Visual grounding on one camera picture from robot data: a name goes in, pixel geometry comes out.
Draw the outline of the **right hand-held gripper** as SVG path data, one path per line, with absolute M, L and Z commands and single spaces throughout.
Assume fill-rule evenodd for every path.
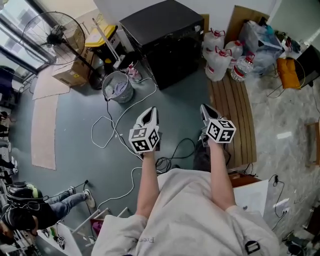
M 200 115 L 204 127 L 200 130 L 199 139 L 204 147 L 208 146 L 209 139 L 217 144 L 229 144 L 232 141 L 237 129 L 231 120 L 222 118 L 221 114 L 208 104 L 200 105 Z

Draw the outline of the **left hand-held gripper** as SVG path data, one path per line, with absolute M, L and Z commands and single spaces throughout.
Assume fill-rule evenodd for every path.
M 129 131 L 128 141 L 135 153 L 152 152 L 160 142 L 159 114 L 155 106 L 147 108 Z

